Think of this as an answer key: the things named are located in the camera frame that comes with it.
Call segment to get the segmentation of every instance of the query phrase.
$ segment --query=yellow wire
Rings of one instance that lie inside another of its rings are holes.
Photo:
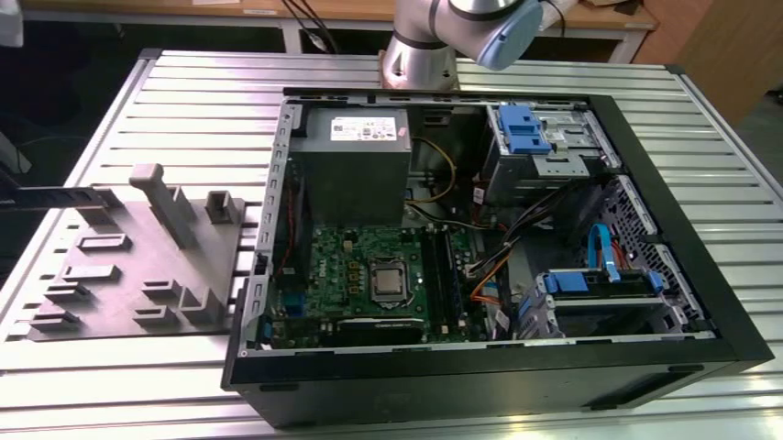
[[[431,141],[430,139],[426,139],[424,137],[414,137],[412,139],[420,140],[424,144],[427,144],[430,147],[432,147],[434,150],[438,151],[438,153],[440,153],[440,156],[443,156],[443,159],[446,159],[446,161],[450,163],[450,168],[451,168],[450,186],[440,194],[436,194],[427,199],[406,200],[407,204],[428,204],[430,202],[439,200],[454,189],[454,185],[456,184],[456,165],[454,165],[454,160],[451,160],[450,155],[446,154],[446,151],[443,150],[443,148],[439,147],[434,141]]]

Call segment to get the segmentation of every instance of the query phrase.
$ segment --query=green circuit board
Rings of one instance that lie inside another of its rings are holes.
[[[422,244],[415,230],[320,228],[315,241],[306,316],[408,315],[422,319],[427,316]],[[391,309],[371,301],[370,263],[378,259],[403,261],[407,266],[407,287],[412,298]]]
[[[280,336],[288,339],[288,347],[316,346],[318,338],[308,334],[323,332],[328,325],[324,323],[352,317],[422,319],[428,342],[466,341],[464,332],[431,331],[428,302],[432,299],[426,290],[423,265],[427,263],[420,234],[427,233],[414,228],[390,227],[318,227],[314,230],[303,313],[288,323],[276,324]],[[450,241],[455,267],[462,268],[474,260],[470,234],[463,230],[451,231]],[[372,270],[378,263],[406,267],[407,297],[400,302],[375,301]]]

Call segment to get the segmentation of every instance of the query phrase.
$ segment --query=cpu socket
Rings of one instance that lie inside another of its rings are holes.
[[[395,305],[407,300],[407,266],[400,260],[371,260],[370,277],[372,285],[370,289],[371,300],[379,303]]]

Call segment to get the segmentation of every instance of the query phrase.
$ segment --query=motherboard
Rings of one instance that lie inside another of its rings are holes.
[[[464,307],[472,259],[464,229],[318,227],[308,288],[280,294],[279,345],[324,347],[338,335],[358,346],[384,336],[411,344],[479,338],[483,319]]]

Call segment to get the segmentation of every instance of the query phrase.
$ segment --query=black computer chassis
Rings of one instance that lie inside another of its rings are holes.
[[[551,93],[287,89],[290,104],[351,106],[344,96],[440,103],[579,100],[595,112],[624,171],[708,313],[718,338],[238,357],[244,296],[236,302],[222,386],[275,427],[368,424],[636,407],[692,382],[774,358],[611,96]]]

